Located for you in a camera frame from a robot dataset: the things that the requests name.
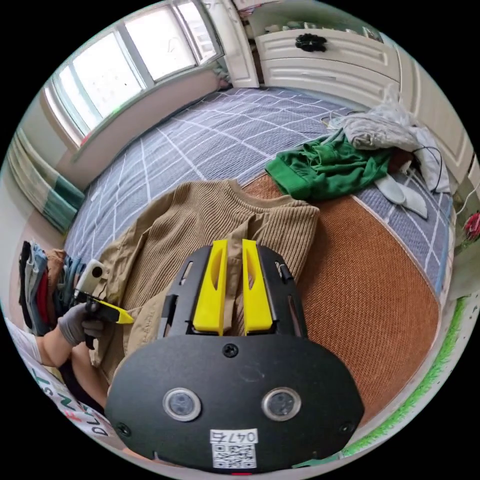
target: qr code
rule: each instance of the qr code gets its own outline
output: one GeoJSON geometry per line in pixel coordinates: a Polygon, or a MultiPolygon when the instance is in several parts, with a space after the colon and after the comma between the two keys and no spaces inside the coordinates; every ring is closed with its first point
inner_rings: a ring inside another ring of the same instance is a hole
{"type": "Polygon", "coordinates": [[[212,445],[213,467],[216,469],[255,469],[255,444],[212,445]]]}

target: window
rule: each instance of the window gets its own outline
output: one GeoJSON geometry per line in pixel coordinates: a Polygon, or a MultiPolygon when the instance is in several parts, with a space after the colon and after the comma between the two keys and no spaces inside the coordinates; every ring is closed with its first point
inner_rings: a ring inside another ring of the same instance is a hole
{"type": "Polygon", "coordinates": [[[164,0],[104,30],[52,77],[83,135],[141,91],[221,54],[200,0],[164,0]]]}

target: number label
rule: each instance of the number label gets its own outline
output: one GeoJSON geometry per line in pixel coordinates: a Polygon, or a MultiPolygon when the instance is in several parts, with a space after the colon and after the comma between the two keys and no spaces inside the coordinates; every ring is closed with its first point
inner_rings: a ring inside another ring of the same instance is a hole
{"type": "Polygon", "coordinates": [[[220,445],[252,445],[259,442],[256,428],[248,430],[210,430],[210,443],[220,445]]]}

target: green garment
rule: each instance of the green garment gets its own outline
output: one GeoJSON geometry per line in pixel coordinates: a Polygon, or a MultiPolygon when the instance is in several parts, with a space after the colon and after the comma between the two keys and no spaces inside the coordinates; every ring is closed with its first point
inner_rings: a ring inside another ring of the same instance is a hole
{"type": "Polygon", "coordinates": [[[392,151],[357,150],[339,130],[298,150],[278,153],[265,170],[284,195],[296,200],[331,200],[385,177],[392,151]]]}

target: hand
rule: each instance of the hand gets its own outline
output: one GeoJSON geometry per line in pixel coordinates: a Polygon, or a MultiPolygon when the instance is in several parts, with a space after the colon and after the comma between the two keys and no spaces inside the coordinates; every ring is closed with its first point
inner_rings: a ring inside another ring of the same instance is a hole
{"type": "MultiPolygon", "coordinates": [[[[85,335],[96,339],[102,335],[104,328],[103,322],[92,319],[92,314],[87,312],[86,306],[86,303],[79,303],[58,319],[58,328],[65,337],[65,340],[72,347],[76,347],[84,342],[85,335]]],[[[90,306],[92,313],[94,313],[97,308],[97,303],[90,306]]]]}

